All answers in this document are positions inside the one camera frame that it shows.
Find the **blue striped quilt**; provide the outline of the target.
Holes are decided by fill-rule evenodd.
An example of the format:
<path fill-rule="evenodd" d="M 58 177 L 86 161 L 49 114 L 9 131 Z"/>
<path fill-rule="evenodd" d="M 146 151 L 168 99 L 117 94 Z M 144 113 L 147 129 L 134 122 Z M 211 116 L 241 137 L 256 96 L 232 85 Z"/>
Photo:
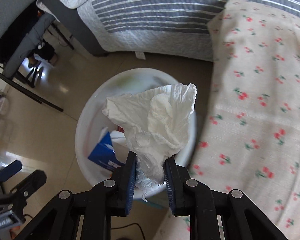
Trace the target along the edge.
<path fill-rule="evenodd" d="M 135 51 L 210 61 L 208 22 L 228 0 L 37 0 L 89 51 Z M 248 0 L 300 17 L 300 0 Z"/>

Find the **white tissue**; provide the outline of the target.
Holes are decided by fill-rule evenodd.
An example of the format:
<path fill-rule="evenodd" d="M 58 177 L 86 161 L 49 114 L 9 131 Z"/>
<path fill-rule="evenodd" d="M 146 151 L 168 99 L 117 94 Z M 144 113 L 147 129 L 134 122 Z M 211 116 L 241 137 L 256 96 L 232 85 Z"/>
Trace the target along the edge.
<path fill-rule="evenodd" d="M 102 113 L 123 128 L 137 156 L 135 185 L 143 200 L 164 184 L 165 160 L 188 144 L 196 95 L 194 84 L 178 83 L 106 99 Z"/>

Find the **cherry print tablecloth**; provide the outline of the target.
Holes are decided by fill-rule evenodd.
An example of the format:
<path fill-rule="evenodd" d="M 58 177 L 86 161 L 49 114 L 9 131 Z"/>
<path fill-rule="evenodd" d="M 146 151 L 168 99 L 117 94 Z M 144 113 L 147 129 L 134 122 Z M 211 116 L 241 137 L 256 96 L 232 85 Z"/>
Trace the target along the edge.
<path fill-rule="evenodd" d="M 208 28 L 209 111 L 190 176 L 212 190 L 242 190 L 300 239 L 300 18 L 229 0 Z"/>

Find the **blue biscuit box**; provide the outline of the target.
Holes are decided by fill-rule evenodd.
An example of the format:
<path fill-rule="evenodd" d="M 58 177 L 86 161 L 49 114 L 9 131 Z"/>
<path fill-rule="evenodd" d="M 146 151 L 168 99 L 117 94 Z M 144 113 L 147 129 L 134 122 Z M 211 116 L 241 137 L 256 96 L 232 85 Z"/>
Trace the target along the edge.
<path fill-rule="evenodd" d="M 99 141 L 89 154 L 88 159 L 111 172 L 125 164 L 119 161 L 115 155 L 110 132 L 107 127 L 102 130 Z"/>

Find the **white trash bin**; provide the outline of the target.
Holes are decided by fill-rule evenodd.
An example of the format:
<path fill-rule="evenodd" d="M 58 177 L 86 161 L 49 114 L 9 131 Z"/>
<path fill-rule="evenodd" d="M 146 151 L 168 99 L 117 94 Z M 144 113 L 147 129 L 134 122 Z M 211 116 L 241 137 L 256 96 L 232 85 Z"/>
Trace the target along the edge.
<path fill-rule="evenodd" d="M 111 171 L 106 170 L 88 159 L 89 154 L 99 141 L 102 130 L 106 127 L 110 132 L 111 140 L 117 159 L 125 163 L 128 152 L 124 130 L 112 123 L 103 113 L 106 99 L 110 96 L 123 94 L 138 94 L 144 91 L 166 85 L 175 85 L 179 82 L 157 69 L 136 68 L 121 72 L 103 83 L 90 97 L 79 117 L 75 135 L 75 151 L 79 168 L 85 179 L 96 185 L 107 179 Z M 188 144 L 178 154 L 175 161 L 182 166 L 189 162 L 196 138 L 196 114 L 190 118 L 190 138 Z M 165 189 L 165 183 L 147 195 L 150 198 Z M 142 192 L 135 187 L 135 199 L 142 199 Z"/>

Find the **grey office chair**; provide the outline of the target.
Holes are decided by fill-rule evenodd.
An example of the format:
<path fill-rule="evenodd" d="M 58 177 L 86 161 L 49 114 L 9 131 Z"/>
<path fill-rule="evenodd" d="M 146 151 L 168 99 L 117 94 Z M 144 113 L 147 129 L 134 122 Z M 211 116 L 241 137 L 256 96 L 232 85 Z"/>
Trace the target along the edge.
<path fill-rule="evenodd" d="M 0 0 L 0 79 L 38 103 L 63 109 L 23 87 L 35 87 L 43 60 L 55 64 L 58 57 L 43 35 L 55 18 L 40 10 L 37 0 Z"/>

